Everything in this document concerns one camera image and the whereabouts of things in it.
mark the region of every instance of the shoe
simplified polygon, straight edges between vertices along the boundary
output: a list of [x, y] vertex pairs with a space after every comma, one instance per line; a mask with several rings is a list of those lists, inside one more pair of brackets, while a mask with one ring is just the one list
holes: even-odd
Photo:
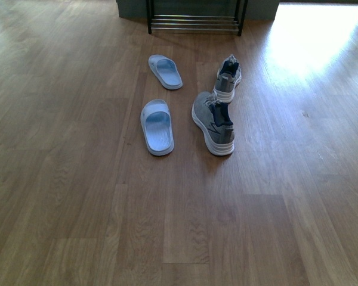
[[217, 99], [230, 103], [234, 97], [234, 89], [241, 81], [241, 67], [239, 61], [230, 55], [220, 65], [217, 71], [217, 79], [215, 82], [214, 91], [217, 94]]
[[141, 112], [141, 124], [148, 151], [164, 156], [174, 149], [171, 116], [164, 100], [152, 100]]
[[209, 152], [216, 156], [233, 152], [234, 132], [228, 104], [217, 100], [215, 93], [205, 91], [196, 97], [192, 105], [192, 119], [203, 131]]
[[152, 55], [149, 58], [149, 66], [165, 88], [174, 90], [183, 86], [177, 65], [173, 60], [164, 55]]

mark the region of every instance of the shoe insole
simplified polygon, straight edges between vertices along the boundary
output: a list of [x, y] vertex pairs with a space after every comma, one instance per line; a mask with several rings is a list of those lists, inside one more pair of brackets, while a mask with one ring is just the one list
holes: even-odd
[[146, 138], [152, 150], [163, 151], [171, 145], [169, 127], [169, 115], [165, 112], [153, 113], [146, 119]]
[[160, 60], [156, 65], [156, 70], [158, 71], [161, 78], [168, 85], [179, 85], [181, 80], [178, 74], [178, 71], [175, 68], [175, 65], [169, 60]]

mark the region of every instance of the shoe lace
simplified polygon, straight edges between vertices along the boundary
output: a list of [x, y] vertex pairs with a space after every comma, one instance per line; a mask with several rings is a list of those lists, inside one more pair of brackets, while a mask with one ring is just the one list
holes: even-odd
[[228, 58], [228, 62], [229, 62], [230, 64], [234, 64], [234, 63], [237, 63], [238, 60], [237, 60], [237, 58], [234, 57], [233, 54], [231, 54], [231, 55], [229, 56], [229, 58]]
[[209, 97], [206, 98], [204, 104], [209, 106], [210, 104], [216, 104], [216, 103], [221, 103], [221, 101], [217, 99], [217, 94], [215, 93], [215, 91], [212, 91]]

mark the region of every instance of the wall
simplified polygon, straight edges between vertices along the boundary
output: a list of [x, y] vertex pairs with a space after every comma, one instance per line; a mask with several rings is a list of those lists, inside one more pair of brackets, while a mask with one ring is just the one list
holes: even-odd
[[[117, 2], [120, 17], [146, 17], [146, 0], [117, 0]], [[249, 0], [246, 19], [274, 20], [279, 2], [279, 0]], [[235, 5], [235, 1], [229, 0], [155, 0], [155, 13], [224, 16], [233, 15]]]

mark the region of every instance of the shoe rack shelf bar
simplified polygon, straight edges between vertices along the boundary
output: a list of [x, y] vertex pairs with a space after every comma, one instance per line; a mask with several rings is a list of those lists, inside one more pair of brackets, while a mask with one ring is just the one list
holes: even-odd
[[242, 0], [236, 0], [232, 17], [197, 16], [197, 15], [156, 15], [154, 0], [146, 0], [147, 24], [149, 34], [152, 30], [177, 30], [198, 32], [235, 32], [241, 36], [248, 0], [243, 0], [242, 12], [239, 15]]

